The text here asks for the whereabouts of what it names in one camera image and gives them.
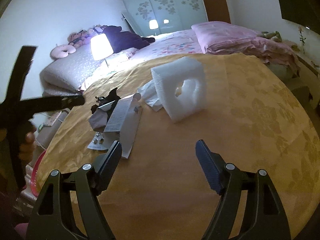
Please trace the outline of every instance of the light blue wardrobe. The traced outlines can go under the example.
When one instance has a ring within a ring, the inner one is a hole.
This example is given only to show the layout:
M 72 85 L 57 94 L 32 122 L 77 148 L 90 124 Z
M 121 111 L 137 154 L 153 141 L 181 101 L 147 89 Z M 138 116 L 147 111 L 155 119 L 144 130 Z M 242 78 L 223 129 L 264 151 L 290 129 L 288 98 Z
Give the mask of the light blue wardrobe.
M 124 17 L 140 36 L 159 35 L 190 29 L 193 24 L 207 22 L 203 0 L 123 0 Z M 159 28 L 150 30 L 150 20 Z

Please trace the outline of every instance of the pink blanket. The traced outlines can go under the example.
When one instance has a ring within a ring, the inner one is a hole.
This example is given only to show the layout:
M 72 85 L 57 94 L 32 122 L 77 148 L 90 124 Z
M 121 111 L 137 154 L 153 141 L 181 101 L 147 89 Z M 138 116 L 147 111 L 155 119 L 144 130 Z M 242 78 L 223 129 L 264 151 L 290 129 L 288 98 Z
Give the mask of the pink blanket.
M 225 22 L 206 22 L 191 27 L 198 38 L 202 52 L 214 55 L 243 53 L 254 55 L 264 63 L 288 65 L 296 74 L 299 67 L 294 51 L 283 43 L 257 37 L 253 31 Z

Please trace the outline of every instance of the table lamp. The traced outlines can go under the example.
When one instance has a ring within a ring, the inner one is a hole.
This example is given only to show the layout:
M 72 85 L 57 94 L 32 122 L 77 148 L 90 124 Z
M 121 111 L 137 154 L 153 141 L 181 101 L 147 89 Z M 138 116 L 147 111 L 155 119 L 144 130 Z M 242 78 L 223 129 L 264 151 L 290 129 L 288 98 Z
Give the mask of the table lamp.
M 155 29 L 159 28 L 157 20 L 151 20 L 149 22 L 149 28 L 150 28 L 150 30 L 155 30 Z
M 92 37 L 90 43 L 94 60 L 101 60 L 104 58 L 106 61 L 106 57 L 109 57 L 113 54 L 113 48 L 111 47 L 111 44 L 104 33 Z

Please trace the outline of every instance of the television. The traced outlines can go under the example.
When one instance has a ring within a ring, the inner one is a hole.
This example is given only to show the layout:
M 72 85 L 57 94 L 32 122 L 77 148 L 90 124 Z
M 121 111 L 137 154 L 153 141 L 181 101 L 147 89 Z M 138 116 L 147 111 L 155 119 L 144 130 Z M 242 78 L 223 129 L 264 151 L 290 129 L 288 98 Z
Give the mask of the television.
M 281 15 L 288 20 L 320 34 L 320 20 L 307 0 L 279 0 Z

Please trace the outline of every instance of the pink neck pillow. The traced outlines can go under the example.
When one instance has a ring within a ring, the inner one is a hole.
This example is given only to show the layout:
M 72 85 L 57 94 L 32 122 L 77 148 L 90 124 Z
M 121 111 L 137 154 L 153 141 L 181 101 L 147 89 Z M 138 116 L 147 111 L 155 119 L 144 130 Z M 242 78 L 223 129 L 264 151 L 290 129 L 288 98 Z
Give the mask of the pink neck pillow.
M 71 45 L 60 45 L 55 47 L 52 51 L 51 51 L 51 57 L 54 58 L 64 58 L 66 56 L 69 55 L 69 53 L 74 53 L 76 52 L 76 48 L 74 46 Z

